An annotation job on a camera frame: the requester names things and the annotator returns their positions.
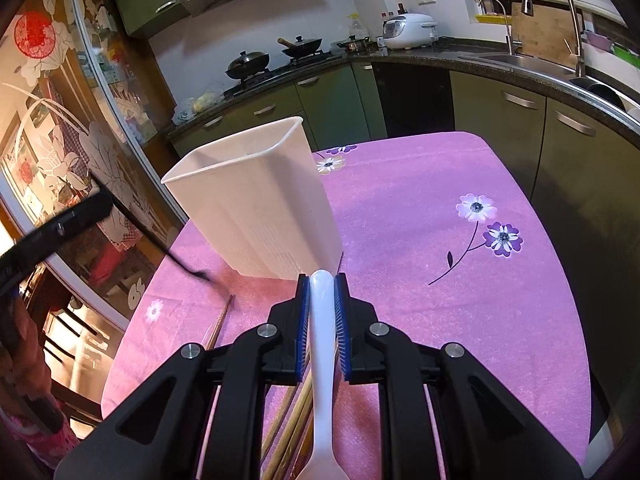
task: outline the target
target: wooden chopstick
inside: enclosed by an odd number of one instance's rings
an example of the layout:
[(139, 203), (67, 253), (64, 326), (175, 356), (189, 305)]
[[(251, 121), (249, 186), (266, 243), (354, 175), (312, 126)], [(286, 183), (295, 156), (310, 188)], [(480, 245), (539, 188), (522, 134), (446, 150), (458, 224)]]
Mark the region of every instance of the wooden chopstick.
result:
[(211, 337), (207, 341), (207, 344), (204, 345), (205, 350), (211, 350), (216, 343), (218, 342), (218, 336), (220, 335), (220, 331), (222, 330), (222, 324), (225, 322), (226, 313), (229, 311), (229, 306), (231, 306), (232, 301), (235, 299), (234, 294), (230, 294), (228, 299), (226, 300), (225, 306), (222, 309), (222, 313), (218, 317), (218, 321), (216, 322), (216, 326), (211, 333)]
[(309, 425), (306, 427), (305, 434), (302, 437), (302, 444), (298, 450), (298, 456), (296, 457), (293, 468), (291, 469), (291, 475), (289, 480), (295, 480), (302, 471), (302, 468), (306, 465), (311, 456), (311, 451), (314, 448), (314, 418), (311, 415)]
[(287, 473), (289, 469), (289, 465), (291, 464), (291, 460), (293, 459), (293, 455), (298, 448), (298, 444), (302, 439), (302, 433), (305, 431), (305, 428), (311, 428), (311, 433), (313, 434), (313, 413), (311, 412), (311, 408), (313, 406), (313, 395), (309, 395), (302, 409), (302, 413), (300, 413), (300, 418), (296, 423), (296, 427), (293, 430), (293, 434), (291, 435), (291, 439), (289, 444), (287, 445), (287, 449), (284, 452), (282, 460), (280, 461), (280, 465), (276, 469), (276, 473), (273, 476), (273, 480), (283, 480), (284, 475)]
[[(334, 351), (334, 363), (337, 361), (338, 355), (339, 355), (338, 345), (336, 342), (335, 351)], [(335, 370), (335, 374), (334, 374), (334, 395), (335, 395), (335, 392), (337, 391), (337, 388), (335, 386), (336, 377), (340, 377), (339, 368)], [(313, 384), (311, 379), (312, 379), (312, 375), (311, 375), (311, 371), (309, 371), (305, 379), (305, 384), (303, 384), (303, 388), (307, 386), (306, 384), (307, 380), (309, 380), (310, 384)], [(269, 461), (267, 469), (265, 469), (265, 473), (262, 476), (262, 480), (282, 480), (284, 474), (289, 469), (289, 465), (291, 463), (291, 460), (293, 459), (293, 453), (296, 451), (296, 449), (298, 448), (298, 445), (300, 444), (300, 440), (302, 439), (302, 433), (306, 427), (306, 422), (309, 418), (308, 413), (305, 415), (304, 406), (300, 409), (299, 413), (296, 412), (296, 407), (301, 402), (303, 393), (304, 391), (300, 392), (300, 396), (298, 397), (298, 400), (294, 405), (293, 412), (291, 413), (291, 416), (287, 421), (287, 425), (285, 426), (285, 429), (282, 432), (282, 436), (278, 441), (276, 450), (274, 451), (273, 456)], [(309, 397), (311, 397), (311, 399), (313, 399), (313, 391), (309, 392), (308, 395)], [(267, 475), (267, 473), (270, 472), (270, 466), (272, 465), (273, 462), (275, 462), (275, 460), (278, 460), (278, 462), (273, 465), (274, 473), (270, 477)]]
[[(335, 372), (334, 372), (334, 405), (335, 399), (337, 398), (338, 387), (340, 385), (340, 380), (342, 379), (342, 369), (335, 364)], [(314, 448), (314, 425), (313, 425), (313, 414), (311, 415), (310, 423), (306, 427), (305, 433), (302, 436), (302, 444), (300, 444), (300, 448), (298, 449), (298, 454), (296, 455), (296, 459), (293, 462), (293, 467), (291, 468), (291, 473), (289, 475), (289, 480), (295, 480), (298, 478), (298, 475), (309, 461), (311, 457), (311, 452)]]
[(264, 470), (262, 480), (273, 480), (276, 470), (282, 462), (282, 457), (287, 450), (289, 442), (291, 441), (291, 437), (296, 429), (296, 425), (298, 424), (300, 416), (305, 409), (305, 403), (310, 402), (313, 398), (311, 381), (311, 371), (309, 371), (304, 382), (302, 383), (300, 394), (296, 399), (295, 404), (293, 405), (291, 416), (289, 417), (284, 430), (282, 430), (282, 435), (280, 436), (278, 444), (276, 445), (276, 449), (273, 450), (273, 455), (271, 455), (271, 459), (269, 460), (267, 467)]
[[(308, 362), (309, 362), (309, 352), (306, 353), (305, 365), (302, 371), (303, 374), (304, 374), (304, 370), (306, 370), (306, 366), (308, 365)], [(280, 405), (280, 409), (278, 410), (278, 413), (276, 413), (276, 416), (273, 419), (273, 422), (271, 423), (269, 432), (267, 433), (267, 436), (262, 441), (262, 452), (260, 454), (261, 455), (260, 463), (264, 462), (264, 459), (267, 457), (267, 454), (269, 453), (269, 450), (273, 445), (273, 441), (275, 440), (276, 435), (278, 434), (278, 432), (280, 431), (280, 428), (282, 427), (282, 423), (285, 417), (287, 416), (287, 412), (289, 411), (289, 408), (291, 407), (291, 403), (293, 402), (293, 399), (296, 396), (296, 392), (298, 391), (299, 388), (300, 388), (300, 384), (296, 384), (296, 386), (290, 386), (287, 389), (287, 393), (285, 394), (284, 399), (282, 399), (282, 404)]]

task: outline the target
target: stove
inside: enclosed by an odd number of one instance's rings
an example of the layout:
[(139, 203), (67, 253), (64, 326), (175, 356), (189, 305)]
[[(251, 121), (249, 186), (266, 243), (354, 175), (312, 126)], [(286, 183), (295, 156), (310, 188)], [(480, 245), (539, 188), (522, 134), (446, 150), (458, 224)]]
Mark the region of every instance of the stove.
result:
[(315, 63), (320, 63), (321, 61), (327, 59), (337, 59), (342, 57), (340, 54), (332, 54), (331, 52), (323, 52), (322, 50), (318, 50), (317, 52), (311, 54), (310, 56), (300, 57), (299, 59), (292, 59), (288, 64), (276, 68), (274, 70), (266, 69), (264, 72), (259, 72), (251, 77), (243, 79), (233, 88), (229, 90), (225, 90), (225, 98), (236, 97), (255, 86), (258, 86), (261, 83), (269, 81), (271, 79), (275, 79), (277, 77), (282, 77), (286, 74), (294, 72), (295, 70), (313, 65)]

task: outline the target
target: bottle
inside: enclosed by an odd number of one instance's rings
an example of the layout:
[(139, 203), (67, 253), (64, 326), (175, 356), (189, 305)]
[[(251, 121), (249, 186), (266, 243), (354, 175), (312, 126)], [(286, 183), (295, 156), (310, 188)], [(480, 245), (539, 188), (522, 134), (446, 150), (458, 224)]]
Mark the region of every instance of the bottle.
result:
[(357, 12), (350, 14), (347, 16), (350, 19), (349, 23), (349, 35), (355, 36), (358, 40), (362, 40), (363, 38), (369, 37), (369, 31), (367, 27), (362, 24), (360, 20), (360, 15)]

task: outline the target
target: dark granite countertop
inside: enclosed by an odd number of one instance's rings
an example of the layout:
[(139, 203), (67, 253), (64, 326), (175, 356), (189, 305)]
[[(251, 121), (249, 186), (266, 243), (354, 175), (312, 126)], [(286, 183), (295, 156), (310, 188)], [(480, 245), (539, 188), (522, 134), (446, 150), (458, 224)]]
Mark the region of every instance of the dark granite countertop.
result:
[[(580, 110), (625, 137), (626, 140), (631, 142), (636, 148), (640, 149), (640, 124), (628, 114), (623, 113), (618, 108), (603, 101), (594, 94), (591, 94), (590, 92), (578, 88), (568, 82), (523, 70), (520, 67), (512, 67), (502, 64), (498, 65), (482, 60), (481, 58), (477, 58), (477, 60), (468, 59), (469, 57), (475, 57), (479, 54), (503, 52), (504, 50), (504, 44), (500, 43), (474, 40), (441, 40), (433, 48), (429, 47), (414, 50), (388, 50), (384, 48), (375, 52), (352, 54), (349, 56), (342, 56), (337, 59), (329, 59), (325, 62), (306, 66), (283, 76), (268, 80), (264, 84), (258, 85), (249, 91), (244, 92), (242, 95), (223, 100), (216, 106), (197, 115), (196, 118), (187, 123), (180, 124), (173, 128), (166, 128), (161, 131), (161, 133), (164, 133), (169, 139), (173, 139), (180, 136), (183, 132), (192, 129), (194, 126), (199, 126), (211, 120), (226, 108), (241, 103), (242, 101), (254, 97), (266, 90), (304, 76), (322, 72), (334, 66), (339, 66), (348, 62), (362, 61), (436, 66), (512, 84), (537, 94), (550, 97)], [(608, 80), (603, 82), (610, 84), (612, 81)], [(625, 93), (624, 89), (618, 88), (618, 90)]]

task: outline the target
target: plastic bag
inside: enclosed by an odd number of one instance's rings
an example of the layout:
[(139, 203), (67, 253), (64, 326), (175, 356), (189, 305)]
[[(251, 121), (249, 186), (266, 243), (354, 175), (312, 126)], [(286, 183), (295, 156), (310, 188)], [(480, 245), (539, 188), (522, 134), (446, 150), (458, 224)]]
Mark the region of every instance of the plastic bag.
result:
[(174, 124), (186, 123), (196, 116), (196, 112), (193, 110), (195, 101), (196, 99), (190, 97), (178, 103), (174, 110), (174, 116), (171, 118)]
[(222, 94), (220, 92), (206, 91), (193, 103), (193, 111), (199, 114), (207, 108), (211, 108), (214, 104), (220, 101), (221, 97)]

